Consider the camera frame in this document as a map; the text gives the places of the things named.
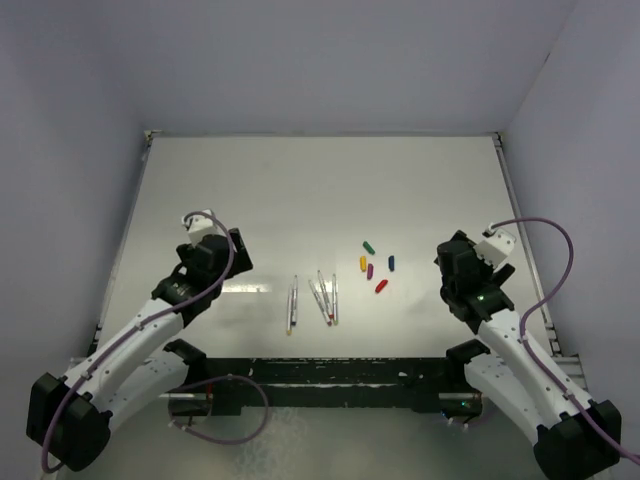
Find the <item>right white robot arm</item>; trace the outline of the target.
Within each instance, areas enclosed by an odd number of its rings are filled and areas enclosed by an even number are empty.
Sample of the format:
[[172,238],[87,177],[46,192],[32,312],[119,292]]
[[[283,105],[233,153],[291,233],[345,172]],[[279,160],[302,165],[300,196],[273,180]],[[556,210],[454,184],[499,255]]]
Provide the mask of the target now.
[[446,355],[446,383],[487,397],[527,437],[549,479],[589,479],[616,465],[622,419],[565,373],[522,323],[502,286],[516,239],[503,229],[476,243],[462,232],[437,248],[440,296],[474,338]]

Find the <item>yellow whiteboard marker pen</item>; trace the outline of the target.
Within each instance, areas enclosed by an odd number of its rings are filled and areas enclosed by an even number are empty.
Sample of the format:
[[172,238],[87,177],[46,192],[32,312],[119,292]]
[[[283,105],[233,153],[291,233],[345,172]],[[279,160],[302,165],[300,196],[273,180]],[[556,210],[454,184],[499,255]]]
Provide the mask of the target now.
[[288,287],[288,291],[287,291],[287,310],[286,310],[286,334],[287,336],[290,336],[292,334],[292,329],[293,329],[293,325],[292,325],[292,312],[293,312],[293,300],[292,300],[292,295],[293,295],[293,288],[292,285],[289,285]]

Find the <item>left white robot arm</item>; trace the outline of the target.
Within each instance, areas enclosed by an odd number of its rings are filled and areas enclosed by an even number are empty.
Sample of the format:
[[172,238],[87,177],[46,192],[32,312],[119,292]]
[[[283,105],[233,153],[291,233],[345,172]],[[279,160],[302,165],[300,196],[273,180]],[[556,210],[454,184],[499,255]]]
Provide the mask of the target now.
[[172,339],[221,295],[225,280],[253,263],[237,228],[214,221],[187,231],[174,270],[117,335],[64,374],[45,373],[32,385],[26,434],[41,448],[42,473],[85,469],[119,424],[148,402],[204,384],[204,365],[180,356]]

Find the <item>blue whiteboard marker pen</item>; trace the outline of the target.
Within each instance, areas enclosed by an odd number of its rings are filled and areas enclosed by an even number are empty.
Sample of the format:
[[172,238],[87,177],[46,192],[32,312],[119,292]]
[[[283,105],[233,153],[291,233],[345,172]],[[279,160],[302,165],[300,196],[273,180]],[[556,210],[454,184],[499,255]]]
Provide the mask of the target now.
[[291,325],[295,327],[298,322],[298,276],[294,275],[291,290]]

